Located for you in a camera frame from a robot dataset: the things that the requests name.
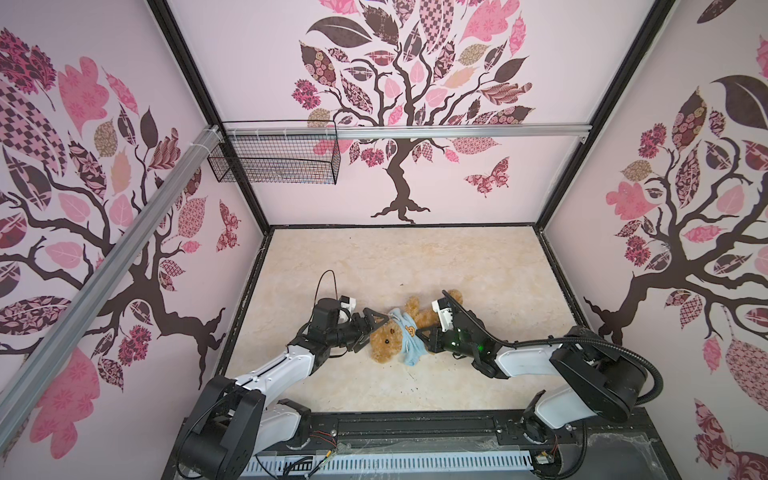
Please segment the brown plush teddy bear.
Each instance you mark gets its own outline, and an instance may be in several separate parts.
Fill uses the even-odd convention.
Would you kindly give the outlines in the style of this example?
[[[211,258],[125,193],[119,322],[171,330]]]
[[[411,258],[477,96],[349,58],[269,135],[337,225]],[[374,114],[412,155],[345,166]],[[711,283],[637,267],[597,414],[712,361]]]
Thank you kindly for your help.
[[[439,325],[437,315],[433,312],[432,306],[422,306],[418,296],[411,296],[405,305],[399,307],[399,309],[412,316],[418,330]],[[371,336],[371,358],[380,364],[386,364],[392,360],[400,360],[402,362],[400,357],[401,340],[402,333],[400,327],[390,319]]]

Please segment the light blue fleece hoodie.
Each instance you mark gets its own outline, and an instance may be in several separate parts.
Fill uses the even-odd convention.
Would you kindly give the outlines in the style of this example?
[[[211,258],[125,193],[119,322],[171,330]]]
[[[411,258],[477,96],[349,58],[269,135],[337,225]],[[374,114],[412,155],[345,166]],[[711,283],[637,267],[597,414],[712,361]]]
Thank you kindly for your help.
[[[427,349],[424,342],[416,335],[418,327],[415,320],[399,308],[391,310],[389,317],[400,327],[402,333],[400,354],[402,362],[408,367],[416,366],[427,354]]]

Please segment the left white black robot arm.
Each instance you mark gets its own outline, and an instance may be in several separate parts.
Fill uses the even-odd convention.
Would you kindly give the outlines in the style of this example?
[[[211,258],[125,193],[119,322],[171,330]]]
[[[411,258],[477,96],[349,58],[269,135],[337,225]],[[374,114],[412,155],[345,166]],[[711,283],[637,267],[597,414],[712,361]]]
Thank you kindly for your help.
[[[311,411],[283,397],[314,374],[334,349],[359,352],[388,321],[386,314],[343,296],[323,298],[281,354],[235,378],[216,375],[203,387],[174,441],[163,479],[238,479],[251,458],[278,443],[308,441]]]

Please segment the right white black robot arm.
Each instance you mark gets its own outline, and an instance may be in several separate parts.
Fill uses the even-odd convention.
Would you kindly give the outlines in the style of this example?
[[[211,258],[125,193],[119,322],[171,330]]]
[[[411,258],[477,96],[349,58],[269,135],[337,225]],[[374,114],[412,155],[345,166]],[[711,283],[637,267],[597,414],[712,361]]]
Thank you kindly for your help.
[[[663,377],[650,361],[589,329],[576,326],[562,337],[508,342],[492,335],[448,293],[433,303],[433,309],[438,323],[416,331],[427,351],[469,359],[490,379],[529,375],[562,379],[557,389],[537,393],[519,420],[533,443],[543,443],[547,434],[591,417],[623,423],[634,407],[663,390]]]

